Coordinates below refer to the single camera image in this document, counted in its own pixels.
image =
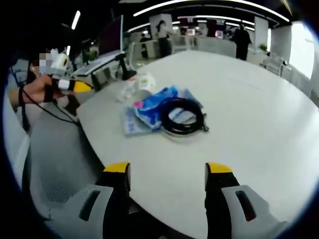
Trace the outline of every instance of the person in black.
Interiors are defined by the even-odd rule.
[[[142,33],[142,38],[140,39],[140,42],[142,43],[142,42],[146,42],[148,40],[149,39],[147,37],[145,37],[145,34]],[[142,44],[142,56],[143,56],[143,58],[148,58],[149,57],[148,56],[148,51],[146,49],[146,45],[145,44]]]
[[[248,45],[251,44],[248,31],[245,30],[244,25],[240,25],[234,34],[234,41],[236,43],[236,58],[246,61],[248,53]]]

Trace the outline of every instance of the desk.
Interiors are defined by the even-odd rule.
[[[171,228],[207,238],[204,169],[233,169],[268,201],[279,220],[292,221],[319,178],[319,112],[297,88],[267,70],[227,56],[184,51],[139,69],[157,90],[188,87],[204,105],[209,133],[172,142],[164,133],[125,137],[116,94],[123,82],[78,109],[84,132],[104,165],[131,163],[131,197]]]
[[[114,61],[116,57],[120,54],[124,53],[121,50],[112,51],[110,53],[106,53],[94,61],[92,61],[90,64],[81,67],[80,69],[76,70],[72,73],[73,76],[88,76],[94,71],[98,70],[99,68],[103,67],[104,65]]]

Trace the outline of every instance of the hand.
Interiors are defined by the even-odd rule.
[[[43,74],[36,78],[30,84],[23,87],[23,91],[30,96],[34,102],[42,103],[44,101],[45,86],[52,86],[52,79],[47,74]],[[34,103],[25,93],[22,93],[23,102],[25,104]],[[53,99],[65,96],[59,90],[53,92]]]

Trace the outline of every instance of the coiled cable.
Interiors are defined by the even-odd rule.
[[[184,111],[193,113],[196,117],[195,122],[176,123],[170,119],[169,114],[177,108],[182,108]],[[204,116],[205,115],[203,115],[199,104],[192,100],[171,97],[164,99],[159,104],[159,118],[161,120],[162,127],[174,134],[187,135],[200,129],[209,131],[209,128],[205,124]]]

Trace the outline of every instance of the standing person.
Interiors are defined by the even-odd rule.
[[[169,56],[171,54],[171,47],[167,39],[168,35],[174,35],[174,33],[168,30],[166,22],[161,20],[156,26],[158,29],[158,38],[159,38],[159,52],[161,58]]]
[[[234,41],[236,43],[236,58],[246,61],[248,53],[248,45],[251,44],[248,31],[245,30],[244,25],[240,25],[234,34]]]
[[[142,33],[142,38],[140,39],[140,43],[142,42],[146,42],[148,41],[149,39],[147,37],[145,37],[145,34]],[[143,58],[147,59],[149,56],[148,56],[148,51],[146,49],[146,45],[145,44],[142,44],[142,56]]]

